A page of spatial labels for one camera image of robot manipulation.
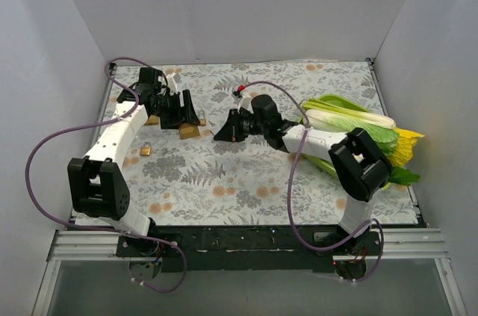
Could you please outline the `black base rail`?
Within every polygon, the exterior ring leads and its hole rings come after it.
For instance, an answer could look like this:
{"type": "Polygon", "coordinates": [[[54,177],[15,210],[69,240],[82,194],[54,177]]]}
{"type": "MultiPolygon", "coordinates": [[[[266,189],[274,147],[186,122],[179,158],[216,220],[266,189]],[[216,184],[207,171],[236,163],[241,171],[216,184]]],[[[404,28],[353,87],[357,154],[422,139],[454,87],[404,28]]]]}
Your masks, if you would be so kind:
{"type": "Polygon", "coordinates": [[[165,273],[208,270],[311,270],[332,273],[333,258],[352,260],[360,270],[380,251],[379,234],[369,231],[325,253],[302,245],[290,226],[154,226],[150,236],[161,244],[119,237],[116,255],[151,258],[165,273]]]}

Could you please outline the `floral patterned table mat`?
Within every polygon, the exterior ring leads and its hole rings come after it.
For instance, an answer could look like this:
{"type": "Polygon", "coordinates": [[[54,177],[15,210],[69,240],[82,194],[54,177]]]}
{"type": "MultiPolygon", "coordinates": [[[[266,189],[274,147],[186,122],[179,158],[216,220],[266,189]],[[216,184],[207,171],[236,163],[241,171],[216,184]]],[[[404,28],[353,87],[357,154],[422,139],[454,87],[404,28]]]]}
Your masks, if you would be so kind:
{"type": "Polygon", "coordinates": [[[181,140],[175,130],[144,126],[132,142],[122,173],[131,203],[157,224],[285,225],[336,224],[347,194],[339,181],[310,161],[291,169],[294,157],[260,136],[241,143],[213,139],[236,106],[233,90],[270,95],[285,119],[298,120],[296,103],[335,94],[372,111],[382,106],[365,62],[277,62],[165,66],[178,73],[207,125],[200,136],[181,140]],[[152,154],[139,155],[149,142],[152,154]]]}

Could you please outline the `brass padlock with steel shackle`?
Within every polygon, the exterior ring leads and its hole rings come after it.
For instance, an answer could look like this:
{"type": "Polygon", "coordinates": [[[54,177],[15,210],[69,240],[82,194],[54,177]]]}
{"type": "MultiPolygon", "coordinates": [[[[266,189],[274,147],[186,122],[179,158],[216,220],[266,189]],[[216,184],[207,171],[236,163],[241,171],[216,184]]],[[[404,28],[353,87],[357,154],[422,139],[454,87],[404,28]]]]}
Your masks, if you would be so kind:
{"type": "Polygon", "coordinates": [[[151,143],[145,142],[140,148],[139,155],[142,156],[142,157],[148,157],[151,154],[152,154],[151,143]]]}

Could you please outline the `large brass padlock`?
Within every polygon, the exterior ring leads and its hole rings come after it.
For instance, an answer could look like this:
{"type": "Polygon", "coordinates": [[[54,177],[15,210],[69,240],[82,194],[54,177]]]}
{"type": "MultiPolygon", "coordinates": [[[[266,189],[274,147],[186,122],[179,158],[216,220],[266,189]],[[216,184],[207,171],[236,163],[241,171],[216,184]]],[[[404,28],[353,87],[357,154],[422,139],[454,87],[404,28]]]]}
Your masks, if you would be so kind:
{"type": "Polygon", "coordinates": [[[152,115],[148,118],[148,120],[145,122],[146,126],[157,126],[159,124],[160,120],[158,116],[152,115]]]}

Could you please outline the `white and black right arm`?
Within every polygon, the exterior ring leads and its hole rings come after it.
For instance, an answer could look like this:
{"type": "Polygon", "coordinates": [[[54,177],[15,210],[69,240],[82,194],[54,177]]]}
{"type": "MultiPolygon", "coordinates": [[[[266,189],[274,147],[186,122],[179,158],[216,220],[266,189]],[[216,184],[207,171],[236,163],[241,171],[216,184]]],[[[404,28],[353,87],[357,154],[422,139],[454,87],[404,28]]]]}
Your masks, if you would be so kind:
{"type": "Polygon", "coordinates": [[[365,237],[374,220],[373,196],[383,188],[393,167],[371,136],[362,128],[351,132],[320,131],[287,120],[279,113],[268,95],[250,100],[250,109],[233,108],[223,127],[214,135],[215,141],[238,143],[250,135],[261,135],[276,150],[323,159],[335,169],[341,187],[347,193],[344,215],[338,233],[320,247],[299,242],[310,250],[325,253],[340,248],[355,254],[365,245],[365,237]]]}

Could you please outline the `green napa cabbage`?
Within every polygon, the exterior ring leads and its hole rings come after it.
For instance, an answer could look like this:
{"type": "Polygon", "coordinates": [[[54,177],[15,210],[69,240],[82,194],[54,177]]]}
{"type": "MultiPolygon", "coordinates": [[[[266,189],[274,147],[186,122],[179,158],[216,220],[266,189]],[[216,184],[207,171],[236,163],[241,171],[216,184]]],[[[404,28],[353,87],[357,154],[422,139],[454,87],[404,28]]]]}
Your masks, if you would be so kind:
{"type": "Polygon", "coordinates": [[[355,128],[362,128],[385,155],[392,155],[397,147],[399,133],[394,130],[396,123],[387,116],[355,111],[318,99],[305,101],[302,109],[309,119],[310,126],[317,130],[351,132],[355,128]]]}

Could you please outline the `green leafy vegetable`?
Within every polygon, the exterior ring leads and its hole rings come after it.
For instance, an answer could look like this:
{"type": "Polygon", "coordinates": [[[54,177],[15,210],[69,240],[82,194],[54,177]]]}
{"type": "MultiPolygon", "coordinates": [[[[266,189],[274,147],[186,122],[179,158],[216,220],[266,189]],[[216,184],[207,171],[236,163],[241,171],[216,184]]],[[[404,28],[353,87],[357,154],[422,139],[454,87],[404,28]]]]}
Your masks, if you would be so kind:
{"type": "Polygon", "coordinates": [[[394,167],[388,180],[390,183],[409,187],[413,183],[420,181],[420,175],[403,167],[394,167]]]}

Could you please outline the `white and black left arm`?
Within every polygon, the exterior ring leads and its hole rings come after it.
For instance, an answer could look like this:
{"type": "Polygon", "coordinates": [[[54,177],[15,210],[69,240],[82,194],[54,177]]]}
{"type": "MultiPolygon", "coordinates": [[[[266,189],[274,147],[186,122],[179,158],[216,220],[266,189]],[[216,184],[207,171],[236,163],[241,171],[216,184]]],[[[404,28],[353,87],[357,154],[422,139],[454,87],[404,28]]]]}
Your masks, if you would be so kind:
{"type": "Polygon", "coordinates": [[[130,191],[122,174],[127,151],[151,116],[162,129],[185,123],[199,125],[189,90],[179,90],[178,76],[153,67],[142,67],[138,80],[117,97],[113,122],[82,158],[67,166],[72,206],[75,211],[98,218],[122,232],[133,232],[133,247],[144,256],[153,255],[158,236],[149,230],[154,222],[130,203],[130,191]]]}

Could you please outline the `green plastic tray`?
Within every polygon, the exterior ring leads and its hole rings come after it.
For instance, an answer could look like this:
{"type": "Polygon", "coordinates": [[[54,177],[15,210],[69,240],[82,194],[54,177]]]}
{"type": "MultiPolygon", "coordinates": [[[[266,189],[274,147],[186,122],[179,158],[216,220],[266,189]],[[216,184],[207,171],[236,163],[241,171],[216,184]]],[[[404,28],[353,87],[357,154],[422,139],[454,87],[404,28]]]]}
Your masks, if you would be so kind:
{"type": "MultiPolygon", "coordinates": [[[[364,108],[360,105],[357,105],[354,102],[351,102],[348,99],[345,99],[345,98],[342,98],[340,96],[333,95],[333,94],[327,94],[327,95],[324,95],[324,96],[321,96],[321,97],[315,97],[315,98],[310,98],[310,99],[318,99],[321,102],[328,102],[332,105],[349,108],[349,109],[352,109],[352,110],[355,110],[355,111],[364,111],[364,112],[373,113],[373,112],[369,111],[368,109],[366,109],[366,108],[364,108]]],[[[320,138],[320,142],[322,144],[326,144],[327,146],[331,146],[331,145],[341,141],[344,137],[346,137],[346,133],[347,132],[321,131],[321,130],[317,130],[317,129],[311,127],[311,131],[309,132],[308,137],[318,137],[318,138],[320,138]]]]}

